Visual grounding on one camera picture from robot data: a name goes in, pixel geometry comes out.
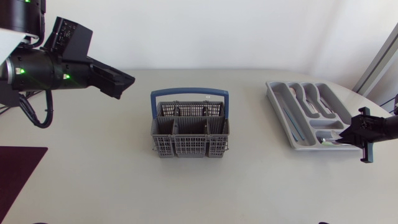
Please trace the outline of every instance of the table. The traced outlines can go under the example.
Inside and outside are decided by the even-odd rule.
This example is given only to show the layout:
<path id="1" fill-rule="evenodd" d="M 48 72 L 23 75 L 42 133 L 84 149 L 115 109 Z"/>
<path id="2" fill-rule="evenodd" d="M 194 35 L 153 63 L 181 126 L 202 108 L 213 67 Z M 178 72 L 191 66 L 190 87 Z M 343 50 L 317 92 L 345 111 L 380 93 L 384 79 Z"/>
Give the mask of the table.
<path id="1" fill-rule="evenodd" d="M 19 108 L 0 117 L 2 145 L 49 148 L 4 223 L 398 222 L 398 140 L 376 143 L 373 164 L 359 161 L 361 151 L 295 151 L 266 81 L 325 82 L 352 115 L 367 106 L 389 116 L 364 97 L 275 70 L 127 72 L 136 82 L 120 100 L 94 87 L 54 91 L 47 129 Z M 229 91 L 224 158 L 160 159 L 151 150 L 150 92 L 183 86 Z M 41 119 L 44 99 L 31 100 Z"/>

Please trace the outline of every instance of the cable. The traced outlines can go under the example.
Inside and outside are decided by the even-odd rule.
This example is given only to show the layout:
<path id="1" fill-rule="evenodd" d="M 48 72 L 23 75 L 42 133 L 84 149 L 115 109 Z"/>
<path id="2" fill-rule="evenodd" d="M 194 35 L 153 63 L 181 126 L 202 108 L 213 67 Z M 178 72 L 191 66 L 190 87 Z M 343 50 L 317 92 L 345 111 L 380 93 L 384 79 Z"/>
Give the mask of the cable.
<path id="1" fill-rule="evenodd" d="M 3 110 L 2 112 L 0 112 L 0 115 L 4 114 L 7 110 L 9 110 L 10 108 L 8 106 L 6 106 L 6 109 Z"/>
<path id="2" fill-rule="evenodd" d="M 27 98 L 23 94 L 19 94 L 19 106 L 26 114 L 26 116 L 30 119 L 30 121 L 39 128 L 47 128 L 50 126 L 53 117 L 53 105 L 52 105 L 52 94 L 51 90 L 45 91 L 45 99 L 47 101 L 47 116 L 43 123 L 37 119 L 36 113 L 30 103 L 27 101 Z"/>
<path id="3" fill-rule="evenodd" d="M 380 105 L 380 106 L 384 106 L 386 103 L 390 102 L 391 100 L 389 100 L 389 101 L 387 101 L 387 102 L 383 103 L 383 104 L 382 104 L 382 105 Z"/>
<path id="4" fill-rule="evenodd" d="M 35 95 L 37 95 L 37 94 L 39 94 L 39 93 L 41 93 L 42 91 L 27 91 L 26 92 L 26 94 L 25 94 L 25 97 L 27 98 L 27 99 L 29 99 L 30 97 L 32 97 L 32 96 L 35 96 Z M 2 115 L 2 114 L 4 114 L 7 110 L 9 110 L 9 109 L 11 109 L 9 106 L 2 106 L 2 107 L 0 107 L 0 110 L 3 110 L 3 111 L 1 111 L 0 112 L 0 115 Z"/>
<path id="5" fill-rule="evenodd" d="M 26 49 L 33 49 L 43 44 L 44 41 L 44 32 L 45 32 L 45 22 L 44 22 L 44 15 L 41 15 L 41 23 L 40 23 L 40 36 L 36 43 L 34 44 L 27 44 L 27 43 L 20 43 L 19 46 L 26 48 Z"/>

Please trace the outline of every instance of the blue basket handle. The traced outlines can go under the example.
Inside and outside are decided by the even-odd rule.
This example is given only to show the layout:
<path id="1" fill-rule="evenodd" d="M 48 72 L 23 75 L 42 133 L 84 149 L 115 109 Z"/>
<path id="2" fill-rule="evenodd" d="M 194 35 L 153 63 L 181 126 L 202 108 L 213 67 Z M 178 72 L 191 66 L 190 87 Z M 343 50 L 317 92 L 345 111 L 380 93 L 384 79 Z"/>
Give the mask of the blue basket handle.
<path id="1" fill-rule="evenodd" d="M 184 93 L 201 93 L 201 94 L 223 96 L 224 97 L 224 105 L 225 105 L 225 118 L 228 119 L 228 111 L 229 111 L 228 91 L 217 90 L 217 89 L 212 89 L 212 88 L 169 88 L 169 89 L 164 89 L 164 90 L 152 91 L 152 93 L 150 93 L 152 117 L 154 119 L 156 119 L 156 116 L 157 116 L 157 113 L 156 113 L 156 97 L 157 96 L 184 94 Z"/>

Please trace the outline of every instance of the gray plastic basket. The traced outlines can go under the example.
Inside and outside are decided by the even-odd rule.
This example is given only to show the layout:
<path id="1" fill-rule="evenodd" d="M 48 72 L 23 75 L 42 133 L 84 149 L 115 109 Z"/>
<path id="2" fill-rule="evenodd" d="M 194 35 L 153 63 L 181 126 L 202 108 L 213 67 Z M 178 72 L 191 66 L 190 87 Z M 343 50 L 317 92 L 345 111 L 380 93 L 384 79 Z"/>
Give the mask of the gray plastic basket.
<path id="1" fill-rule="evenodd" d="M 160 102 L 157 96 L 203 93 L 224 96 L 224 102 Z M 153 91 L 152 137 L 159 157 L 221 158 L 228 150 L 228 92 L 208 88 L 173 88 Z"/>

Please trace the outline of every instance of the gray plastic tray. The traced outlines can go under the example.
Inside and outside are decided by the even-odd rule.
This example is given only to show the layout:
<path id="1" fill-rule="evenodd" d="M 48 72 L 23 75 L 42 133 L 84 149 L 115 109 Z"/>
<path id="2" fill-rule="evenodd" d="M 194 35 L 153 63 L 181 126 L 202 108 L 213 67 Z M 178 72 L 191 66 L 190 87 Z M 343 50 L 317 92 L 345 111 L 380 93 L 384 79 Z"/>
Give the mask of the gray plastic tray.
<path id="1" fill-rule="evenodd" d="M 268 81 L 267 96 L 290 145 L 296 150 L 358 150 L 354 146 L 321 144 L 351 124 L 351 115 L 324 83 Z"/>

